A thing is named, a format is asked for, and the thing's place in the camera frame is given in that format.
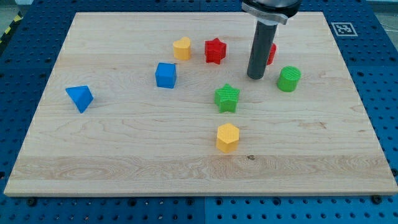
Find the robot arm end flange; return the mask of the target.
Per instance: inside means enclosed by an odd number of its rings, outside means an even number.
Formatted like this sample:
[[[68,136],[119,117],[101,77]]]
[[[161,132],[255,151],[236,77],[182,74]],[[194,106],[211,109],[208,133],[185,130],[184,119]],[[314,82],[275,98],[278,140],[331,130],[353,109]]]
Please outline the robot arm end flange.
[[[286,25],[298,13],[301,3],[302,0],[242,0],[241,9],[265,25]]]

